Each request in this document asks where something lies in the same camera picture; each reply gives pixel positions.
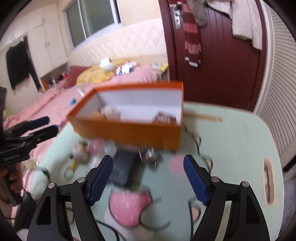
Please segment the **left hand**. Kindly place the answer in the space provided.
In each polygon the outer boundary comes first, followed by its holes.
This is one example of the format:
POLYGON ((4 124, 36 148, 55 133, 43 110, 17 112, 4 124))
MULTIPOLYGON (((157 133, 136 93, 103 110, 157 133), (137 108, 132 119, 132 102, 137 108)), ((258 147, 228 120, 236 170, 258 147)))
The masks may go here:
POLYGON ((22 165, 21 163, 16 163, 15 169, 9 171, 6 167, 1 167, 1 178, 4 178, 9 174, 10 189, 16 194, 20 195, 23 189, 22 181, 22 165))

